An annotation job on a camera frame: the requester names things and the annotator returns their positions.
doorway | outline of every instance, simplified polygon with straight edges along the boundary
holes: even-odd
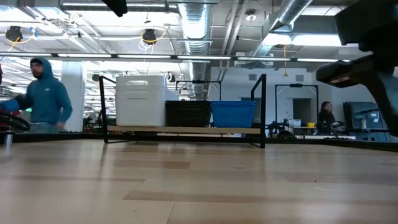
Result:
[[[300,119],[301,123],[311,122],[312,99],[293,99],[293,119]]]

blue hoodie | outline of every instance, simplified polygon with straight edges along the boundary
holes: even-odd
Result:
[[[30,122],[65,123],[72,113],[67,89],[54,77],[51,63],[44,58],[38,59],[43,63],[43,76],[30,83],[25,96],[33,105]]]

ceiling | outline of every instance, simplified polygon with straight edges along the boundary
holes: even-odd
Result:
[[[267,14],[279,9],[281,0],[250,1],[248,9],[255,9],[256,20],[243,19],[238,32],[238,40],[234,43],[234,52],[250,52],[262,41],[261,27]],[[314,0],[303,15],[333,16],[342,7],[348,6],[353,0]],[[211,7],[211,47],[210,54],[219,55],[226,33],[226,24],[231,17],[233,1],[220,1]],[[23,41],[32,36],[31,28],[37,31],[34,37],[24,43],[16,44],[13,52],[84,52],[106,54],[184,54],[185,43],[180,18],[176,13],[163,12],[129,12],[123,17],[117,17],[110,11],[68,11],[53,13],[41,11],[41,17],[33,18],[16,7],[0,6],[0,52],[8,51],[9,42],[5,33],[9,26],[21,26]],[[162,37],[152,48],[143,49],[140,45],[141,34],[145,29],[155,29],[157,37]],[[354,59],[363,55],[355,47],[319,47],[287,45],[285,49],[274,47],[271,51],[275,57],[303,57],[303,58],[335,58]],[[4,72],[3,83],[27,85],[33,80],[30,74],[29,59],[4,57],[0,63]],[[54,74],[62,73],[62,61],[51,61]],[[315,70],[319,63],[288,63],[288,67],[307,68]],[[274,63],[275,69],[284,67],[285,63]],[[94,73],[106,74],[111,78],[118,75],[165,75],[175,74],[177,79],[189,79],[188,63],[160,63],[160,62],[101,62],[87,61],[88,71],[87,97],[98,96],[98,83],[91,81]],[[24,87],[9,88],[11,91],[23,92]]]

